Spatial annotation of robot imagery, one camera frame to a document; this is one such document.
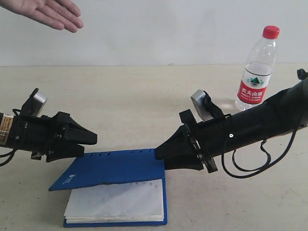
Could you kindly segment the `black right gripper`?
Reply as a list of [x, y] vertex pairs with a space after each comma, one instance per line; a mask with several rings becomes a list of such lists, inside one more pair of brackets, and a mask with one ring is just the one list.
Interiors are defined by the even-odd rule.
[[223, 114], [206, 122], [197, 122], [190, 109], [180, 112], [180, 126], [175, 133], [155, 148], [158, 160], [164, 159], [165, 170], [218, 170], [214, 157], [223, 154], [231, 114]]

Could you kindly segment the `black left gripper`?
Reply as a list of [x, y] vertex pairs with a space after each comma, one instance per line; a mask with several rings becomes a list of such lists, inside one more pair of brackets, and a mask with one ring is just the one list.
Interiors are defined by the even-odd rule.
[[72, 122], [68, 113], [35, 117], [20, 112], [13, 127], [13, 149], [31, 152], [31, 159], [41, 160], [45, 155], [46, 162], [50, 163], [83, 157], [85, 148], [80, 144], [97, 143], [97, 134]]

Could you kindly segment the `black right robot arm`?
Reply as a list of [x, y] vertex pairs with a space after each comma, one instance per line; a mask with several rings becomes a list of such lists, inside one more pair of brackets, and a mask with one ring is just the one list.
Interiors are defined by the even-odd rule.
[[206, 91], [197, 90], [191, 100], [201, 121], [189, 109], [180, 112], [182, 125], [154, 150], [167, 170], [206, 168], [212, 173], [217, 171], [214, 157], [308, 125], [307, 79], [233, 115], [224, 114]]

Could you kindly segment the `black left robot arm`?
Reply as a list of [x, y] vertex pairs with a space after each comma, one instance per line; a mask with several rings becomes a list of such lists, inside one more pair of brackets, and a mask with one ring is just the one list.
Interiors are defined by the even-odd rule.
[[68, 113], [58, 112], [53, 117], [30, 116], [22, 113], [0, 115], [0, 146], [11, 151], [2, 154], [8, 157], [1, 163], [10, 162], [18, 150], [31, 152], [31, 159], [46, 162], [83, 157], [84, 145], [95, 145], [97, 134], [76, 123]]

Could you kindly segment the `person's open hand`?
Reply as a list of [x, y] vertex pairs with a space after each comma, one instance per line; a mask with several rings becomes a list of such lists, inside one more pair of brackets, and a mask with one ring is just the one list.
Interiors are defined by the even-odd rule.
[[2, 0], [0, 6], [56, 30], [76, 33], [84, 26], [81, 10], [71, 0]]

